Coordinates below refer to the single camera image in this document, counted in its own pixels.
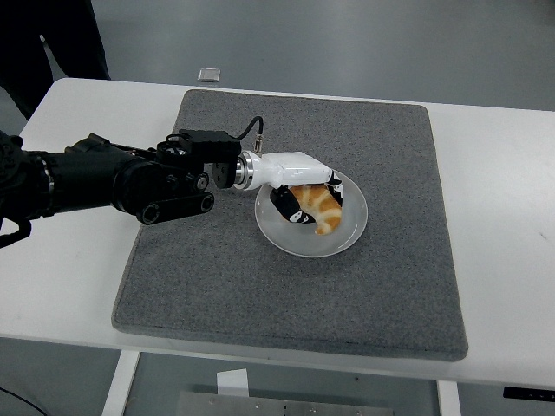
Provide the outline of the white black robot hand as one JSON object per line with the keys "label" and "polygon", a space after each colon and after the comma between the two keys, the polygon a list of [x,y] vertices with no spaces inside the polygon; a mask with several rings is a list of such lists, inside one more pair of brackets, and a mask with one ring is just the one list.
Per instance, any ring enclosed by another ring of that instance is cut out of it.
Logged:
{"label": "white black robot hand", "polygon": [[302,153],[252,155],[251,189],[268,185],[271,202],[291,223],[317,224],[334,231],[343,215],[343,182],[324,163]]}

